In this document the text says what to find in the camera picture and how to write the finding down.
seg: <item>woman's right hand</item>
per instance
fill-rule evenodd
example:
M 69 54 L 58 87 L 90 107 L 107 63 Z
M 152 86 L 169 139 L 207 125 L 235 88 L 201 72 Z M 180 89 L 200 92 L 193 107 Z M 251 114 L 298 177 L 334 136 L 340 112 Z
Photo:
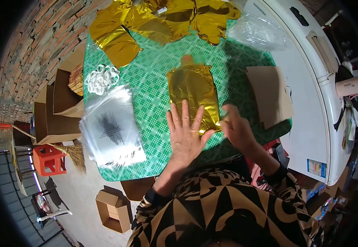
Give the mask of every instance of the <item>woman's right hand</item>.
M 234 105 L 224 105 L 223 110 L 227 115 L 219 121 L 224 136 L 241 151 L 247 158 L 252 158 L 256 151 L 259 151 L 260 144 L 252 133 L 249 121 L 239 115 L 238 108 Z

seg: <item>woman's left hand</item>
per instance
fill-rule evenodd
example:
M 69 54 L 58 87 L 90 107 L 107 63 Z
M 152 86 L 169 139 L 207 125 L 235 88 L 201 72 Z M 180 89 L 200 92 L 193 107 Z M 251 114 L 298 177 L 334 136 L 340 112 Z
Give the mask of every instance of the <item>woman's left hand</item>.
M 207 130 L 200 138 L 200 125 L 204 112 L 204 105 L 201 105 L 193 124 L 190 126 L 190 115 L 188 113 L 188 102 L 182 102 L 182 118 L 174 103 L 171 104 L 171 112 L 167 112 L 167 122 L 171 132 L 171 160 L 175 160 L 176 165 L 187 167 L 200 155 L 205 148 L 206 142 L 215 133 L 214 130 Z

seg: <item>deflated foil balloon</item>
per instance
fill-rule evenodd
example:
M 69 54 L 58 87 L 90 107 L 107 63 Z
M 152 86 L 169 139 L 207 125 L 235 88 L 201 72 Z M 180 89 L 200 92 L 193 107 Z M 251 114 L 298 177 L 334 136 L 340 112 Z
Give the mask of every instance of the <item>deflated foil balloon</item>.
M 240 15 L 236 7 L 221 0 L 144 0 L 139 5 L 133 5 L 132 0 L 115 0 L 97 12 L 89 33 L 119 68 L 142 50 L 127 29 L 164 45 L 190 35 L 191 25 L 201 39 L 218 45 L 220 37 L 226 38 L 227 19 Z
M 196 3 L 192 30 L 210 45 L 218 45 L 220 38 L 226 39 L 227 19 L 236 20 L 241 12 L 231 3 L 221 0 L 193 0 Z
M 131 10 L 128 2 L 113 1 L 106 9 L 97 12 L 97 18 L 89 27 L 91 38 L 116 68 L 128 65 L 141 50 L 122 27 L 122 22 L 125 22 Z
M 206 130 L 221 131 L 219 122 L 219 104 L 216 87 L 213 83 L 212 67 L 205 64 L 195 64 L 191 55 L 181 59 L 181 66 L 173 68 L 166 74 L 168 78 L 169 96 L 182 113 L 182 101 L 188 101 L 190 123 L 193 122 L 200 105 L 205 106 L 200 126 L 200 135 Z

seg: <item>hand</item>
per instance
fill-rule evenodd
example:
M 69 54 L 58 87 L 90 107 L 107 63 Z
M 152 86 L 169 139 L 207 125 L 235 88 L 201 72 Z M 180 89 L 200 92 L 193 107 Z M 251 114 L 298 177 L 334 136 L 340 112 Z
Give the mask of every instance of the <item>hand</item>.
M 171 104 L 171 112 L 167 112 L 167 122 L 169 131 L 171 132 L 171 160 L 176 160 L 176 165 L 187 167 L 190 163 L 200 155 L 204 149 L 206 142 L 215 133 L 214 130 L 207 130 L 200 138 L 200 125 L 204 105 L 201 105 L 192 126 L 190 126 L 190 115 L 188 113 L 188 102 L 182 102 L 182 118 L 176 109 L 174 103 Z
M 247 158 L 251 158 L 255 150 L 261 147 L 252 133 L 249 121 L 239 115 L 238 108 L 234 105 L 224 105 L 223 110 L 227 115 L 219 121 L 224 136 Z

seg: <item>red plastic stool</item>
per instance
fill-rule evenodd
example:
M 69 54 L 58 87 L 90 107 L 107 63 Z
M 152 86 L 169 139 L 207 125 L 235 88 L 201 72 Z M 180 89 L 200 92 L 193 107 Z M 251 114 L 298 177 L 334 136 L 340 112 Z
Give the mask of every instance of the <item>red plastic stool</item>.
M 61 157 L 65 156 L 66 154 L 47 144 L 34 147 L 34 167 L 40 176 L 43 177 L 66 174 L 65 159 L 63 159 L 63 161 L 61 159 Z

